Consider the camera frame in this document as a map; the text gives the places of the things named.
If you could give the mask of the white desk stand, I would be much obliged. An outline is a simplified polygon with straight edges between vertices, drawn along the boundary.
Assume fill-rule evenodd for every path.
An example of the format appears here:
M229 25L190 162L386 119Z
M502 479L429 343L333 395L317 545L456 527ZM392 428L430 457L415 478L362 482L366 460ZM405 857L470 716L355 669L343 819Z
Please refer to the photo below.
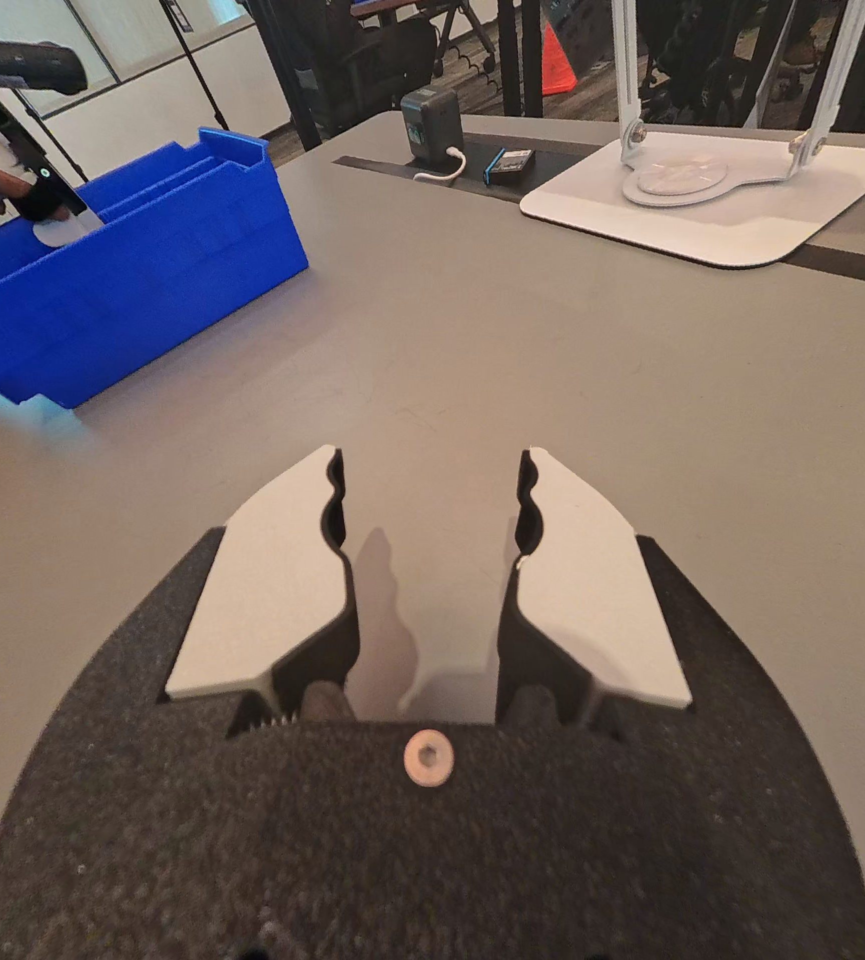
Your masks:
M525 194L527 218L724 268L786 257L865 197L865 148L828 146L865 29L847 2L811 126L790 141L650 130L636 4L612 3L619 137Z

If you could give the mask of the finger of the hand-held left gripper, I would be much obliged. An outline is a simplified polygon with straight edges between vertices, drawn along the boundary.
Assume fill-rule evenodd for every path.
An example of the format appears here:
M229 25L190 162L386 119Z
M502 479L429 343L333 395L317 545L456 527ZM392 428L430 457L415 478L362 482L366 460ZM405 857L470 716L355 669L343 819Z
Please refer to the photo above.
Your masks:
M34 237L47 248L63 248L101 230L105 226L96 212L70 213L65 219L45 219L32 223Z

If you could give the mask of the orange traffic cone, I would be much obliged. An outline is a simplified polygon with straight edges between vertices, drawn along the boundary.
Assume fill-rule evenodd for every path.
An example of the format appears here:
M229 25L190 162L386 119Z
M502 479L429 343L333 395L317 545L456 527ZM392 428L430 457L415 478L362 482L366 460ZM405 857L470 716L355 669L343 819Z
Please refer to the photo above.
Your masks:
M541 61L542 95L552 97L576 89L578 79L550 23L543 33Z

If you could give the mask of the black tape strip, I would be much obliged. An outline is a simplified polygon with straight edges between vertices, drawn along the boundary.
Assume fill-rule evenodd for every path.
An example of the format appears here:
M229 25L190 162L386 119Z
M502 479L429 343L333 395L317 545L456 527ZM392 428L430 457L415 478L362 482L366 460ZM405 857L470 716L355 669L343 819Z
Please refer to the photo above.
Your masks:
M536 154L527 173L513 184L488 186L483 173L487 164L498 154L500 140L501 138L493 134L471 136L468 146L471 168L457 180L455 186L458 191L518 205L527 195L529 188L545 186L558 175L602 149L599 145L586 143L524 138L524 143ZM408 181L412 180L415 174L423 172L422 166L415 161L393 163L351 154L339 156L334 163ZM857 251L804 242L779 257L777 262L865 282L865 253Z

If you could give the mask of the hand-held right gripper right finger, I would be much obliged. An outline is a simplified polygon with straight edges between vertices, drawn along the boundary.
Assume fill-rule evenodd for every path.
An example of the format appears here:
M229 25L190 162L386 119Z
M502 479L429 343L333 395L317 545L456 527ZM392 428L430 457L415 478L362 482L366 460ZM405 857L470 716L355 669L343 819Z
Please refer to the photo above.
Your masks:
M542 447L522 451L500 612L495 719L527 688L558 723L594 724L618 698L685 711L694 698L631 522Z

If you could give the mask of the blue plastic bin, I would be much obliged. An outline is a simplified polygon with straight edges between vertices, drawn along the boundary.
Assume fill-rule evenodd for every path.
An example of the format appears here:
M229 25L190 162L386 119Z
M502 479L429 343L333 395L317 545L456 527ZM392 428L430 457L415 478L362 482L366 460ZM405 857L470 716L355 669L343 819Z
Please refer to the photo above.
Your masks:
M0 395L71 409L306 270L264 139L202 127L78 189L100 229L0 225Z

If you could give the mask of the black battery charger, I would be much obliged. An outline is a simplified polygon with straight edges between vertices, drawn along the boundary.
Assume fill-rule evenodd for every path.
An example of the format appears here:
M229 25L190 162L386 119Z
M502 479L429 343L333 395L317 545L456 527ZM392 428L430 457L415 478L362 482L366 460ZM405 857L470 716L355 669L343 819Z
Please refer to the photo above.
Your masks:
M401 111L409 147L417 162L439 169L458 159L450 151L463 153L462 114L455 90L418 88L402 97Z

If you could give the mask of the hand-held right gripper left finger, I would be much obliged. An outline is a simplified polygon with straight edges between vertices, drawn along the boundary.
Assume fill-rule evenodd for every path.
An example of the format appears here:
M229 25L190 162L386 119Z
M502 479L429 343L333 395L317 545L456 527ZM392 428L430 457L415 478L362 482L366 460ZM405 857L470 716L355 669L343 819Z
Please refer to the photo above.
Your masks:
M343 451L324 444L235 510L164 683L168 700L252 694L293 719L310 685L344 688L360 654L344 495Z

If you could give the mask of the black desk leg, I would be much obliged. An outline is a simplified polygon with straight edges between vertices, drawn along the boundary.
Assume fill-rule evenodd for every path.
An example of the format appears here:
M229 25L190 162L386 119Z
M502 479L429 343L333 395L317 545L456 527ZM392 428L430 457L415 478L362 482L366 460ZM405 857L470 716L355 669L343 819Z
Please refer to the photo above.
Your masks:
M498 1L498 65L505 116L542 118L542 15L539 1Z

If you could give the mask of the black office chair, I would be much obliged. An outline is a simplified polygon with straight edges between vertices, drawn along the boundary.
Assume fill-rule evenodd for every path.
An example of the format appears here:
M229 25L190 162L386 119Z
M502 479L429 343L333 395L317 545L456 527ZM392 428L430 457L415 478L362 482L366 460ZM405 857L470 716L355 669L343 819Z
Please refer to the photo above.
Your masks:
M314 122L328 135L398 107L408 93L441 76L457 13L483 45L482 70L495 70L495 47L470 2L413 5L420 10L415 16L367 27L354 16L353 2L299 2L308 63L296 75Z

